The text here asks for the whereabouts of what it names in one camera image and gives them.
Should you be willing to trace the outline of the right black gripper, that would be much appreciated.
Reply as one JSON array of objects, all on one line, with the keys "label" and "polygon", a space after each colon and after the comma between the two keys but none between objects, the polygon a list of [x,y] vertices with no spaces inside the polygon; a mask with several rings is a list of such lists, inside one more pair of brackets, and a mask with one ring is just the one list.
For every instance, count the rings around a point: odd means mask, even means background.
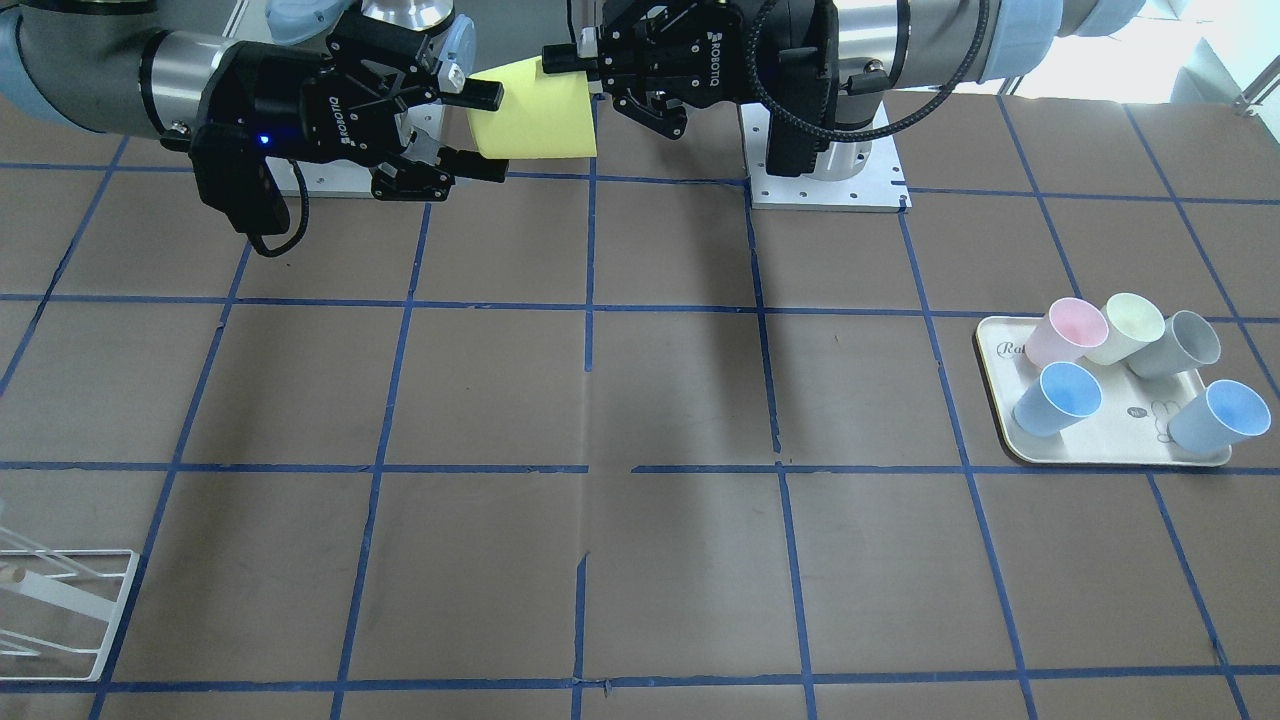
[{"label": "right black gripper", "polygon": [[443,14],[339,14],[320,49],[234,44],[204,91],[189,140],[209,205],[273,200],[269,158],[371,170],[380,200],[442,201],[447,176],[502,183],[508,159],[424,136],[411,108],[498,111],[499,81],[438,72]]}]

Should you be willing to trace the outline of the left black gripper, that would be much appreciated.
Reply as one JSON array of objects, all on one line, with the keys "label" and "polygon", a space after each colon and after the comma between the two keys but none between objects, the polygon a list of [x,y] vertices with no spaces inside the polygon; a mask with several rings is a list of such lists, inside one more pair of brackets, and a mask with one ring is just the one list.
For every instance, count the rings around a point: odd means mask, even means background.
[{"label": "left black gripper", "polygon": [[759,102],[833,124],[837,12],[832,1],[605,1],[599,60],[575,44],[541,49],[548,76],[598,76],[617,111],[668,138],[687,109]]}]

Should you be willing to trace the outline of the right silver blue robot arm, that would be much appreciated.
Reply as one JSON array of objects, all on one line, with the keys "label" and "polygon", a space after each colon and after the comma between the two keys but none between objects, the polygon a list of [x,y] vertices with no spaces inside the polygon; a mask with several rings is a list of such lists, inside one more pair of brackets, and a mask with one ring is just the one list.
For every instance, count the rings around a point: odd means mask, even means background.
[{"label": "right silver blue robot arm", "polygon": [[415,108],[495,111],[472,76],[477,32],[451,1],[270,1],[269,41],[168,24],[173,1],[5,1],[3,92],[35,117],[155,138],[189,159],[201,199],[248,231],[287,210],[271,159],[347,161],[376,199],[435,202],[508,164],[452,149]]}]

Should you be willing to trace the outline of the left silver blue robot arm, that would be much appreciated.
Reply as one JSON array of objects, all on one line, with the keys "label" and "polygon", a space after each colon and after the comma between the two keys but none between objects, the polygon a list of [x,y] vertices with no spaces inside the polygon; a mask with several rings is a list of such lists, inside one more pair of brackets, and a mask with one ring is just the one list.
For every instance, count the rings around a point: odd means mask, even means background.
[{"label": "left silver blue robot arm", "polygon": [[861,142],[893,88],[934,96],[1023,76],[1057,38],[1102,37],[1139,1],[608,1],[598,26],[541,53],[550,74],[584,72],[637,123],[678,138],[686,108],[759,104],[787,135]]}]

